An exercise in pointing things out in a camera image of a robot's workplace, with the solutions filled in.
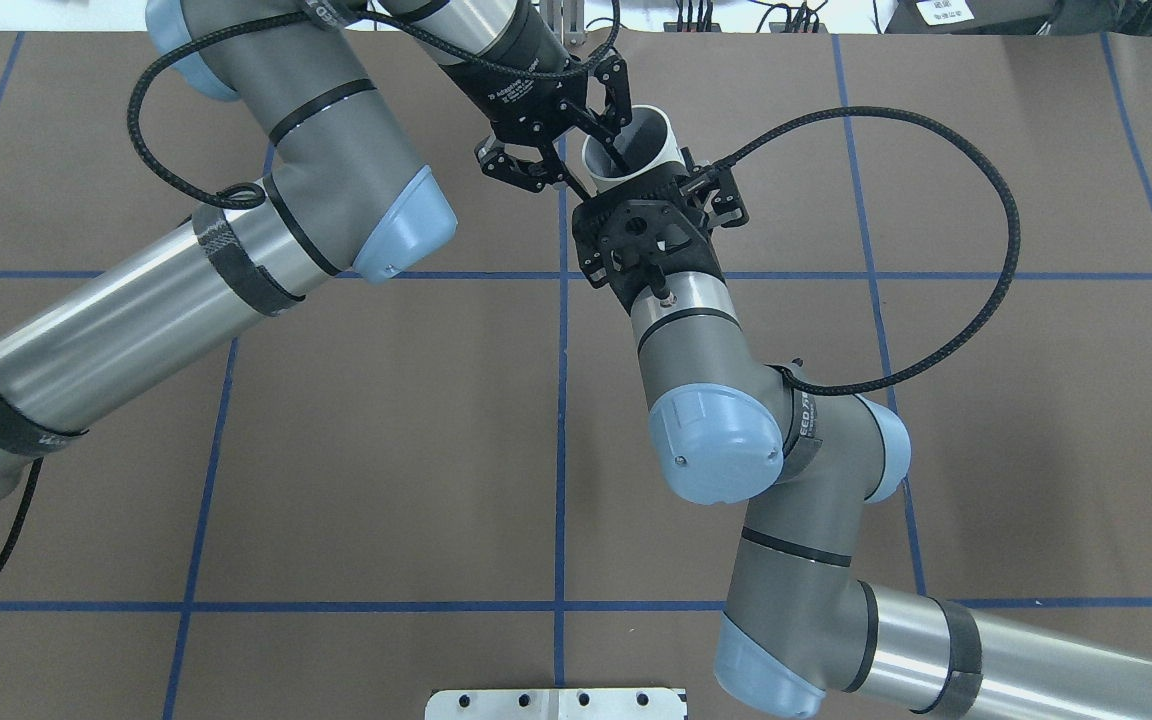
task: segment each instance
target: light blue joint cap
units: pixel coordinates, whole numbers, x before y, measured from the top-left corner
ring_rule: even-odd
[[[781,429],[736,388],[692,382],[664,393],[649,416],[669,488],[699,505],[740,502],[781,475]]]
[[[714,679],[736,700],[776,717],[813,717],[824,691],[781,665],[723,612]]]
[[[909,442],[909,430],[903,420],[897,418],[892,410],[886,407],[874,404],[861,397],[869,412],[874,416],[878,423],[878,433],[882,437],[882,479],[878,482],[872,495],[865,498],[865,502],[881,502],[892,497],[893,492],[900,487],[901,480],[909,475],[909,462],[914,458],[914,447]]]
[[[439,190],[434,172],[425,165],[385,211],[385,218],[353,260],[353,268],[367,282],[388,281],[447,245],[453,234],[456,234],[456,213]]]
[[[145,6],[145,28],[150,31],[150,40],[164,55],[194,39],[189,36],[189,26],[184,23],[184,10],[180,8],[180,0],[150,0]],[[184,76],[189,86],[211,97],[212,100],[233,103],[238,99],[234,88],[220,82],[217,74],[211,71],[206,61],[197,53],[175,61],[172,67]]]

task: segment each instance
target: white cylindrical object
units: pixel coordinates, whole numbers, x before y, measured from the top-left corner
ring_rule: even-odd
[[[581,164],[585,165],[585,170],[599,192],[607,192],[664,162],[677,162],[685,168],[679,151],[679,138],[673,136],[668,115],[652,105],[634,106],[634,120],[621,129],[621,135],[612,142],[612,146],[626,157],[630,172],[622,173],[612,156],[594,138],[586,137],[585,145],[581,147]]]

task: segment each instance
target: metal plate with holes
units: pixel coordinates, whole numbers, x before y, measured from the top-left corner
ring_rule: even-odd
[[[685,720],[687,691],[669,688],[441,691],[425,720]]]

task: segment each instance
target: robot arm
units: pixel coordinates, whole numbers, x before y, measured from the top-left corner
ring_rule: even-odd
[[[154,0],[160,50],[252,18],[301,23],[233,38],[179,69],[205,94],[242,97],[283,164],[250,209],[200,206],[154,245],[0,338],[0,500],[33,458],[347,266],[382,282],[447,242],[454,214],[339,32],[338,0]],[[553,73],[575,59],[526,1],[388,0],[453,45]],[[712,245],[746,221],[726,169],[679,149],[659,109],[630,109],[626,61],[579,79],[518,78],[430,54],[475,100],[493,136],[490,176],[571,184],[582,272],[631,316],[664,475],[695,502],[749,500],[722,615],[719,682],[749,705],[810,717],[826,689],[932,717],[1152,719],[1152,659],[1098,647],[850,577],[861,507],[909,465],[900,419],[858,396],[805,395],[794,369],[751,357]],[[553,141],[573,127],[598,195],[573,181]],[[541,151],[508,156],[506,143]]]
[[[500,63],[546,73],[575,61],[525,1],[394,0],[393,9]],[[152,0],[146,20],[166,53],[220,28],[300,10],[318,26],[233,37],[175,65],[204,94],[241,97],[274,143],[282,162],[256,183],[266,200],[240,210],[200,205],[147,250],[0,338],[0,500],[33,458],[67,447],[116,407],[296,306],[333,275],[353,266],[382,282],[450,238],[456,217],[433,174],[338,32],[351,5]],[[499,138],[540,147],[547,160],[539,164],[508,159],[492,138],[479,150],[488,174],[515,184],[525,174],[529,190],[579,187],[552,145],[567,129],[611,142],[628,122],[626,66],[614,55],[604,61],[617,68],[602,78],[609,104],[594,114],[585,108],[585,82],[517,79],[431,54],[488,114]]]
[[[813,717],[833,689],[952,720],[1152,720],[1152,657],[851,577],[863,506],[908,473],[904,424],[861,396],[808,395],[790,382],[799,370],[751,357],[712,243],[746,219],[729,172],[705,176],[644,106],[617,146],[631,172],[593,143],[582,152],[600,192],[573,214],[581,267],[630,313],[669,487],[749,500],[722,688],[776,717]]]

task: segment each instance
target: label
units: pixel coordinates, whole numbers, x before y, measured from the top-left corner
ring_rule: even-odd
[[[803,407],[799,408],[799,435],[814,437],[814,397],[801,392]]]
[[[946,26],[946,24],[975,20],[968,0],[923,0],[922,3],[918,3],[918,13],[923,15],[924,22],[930,26]]]

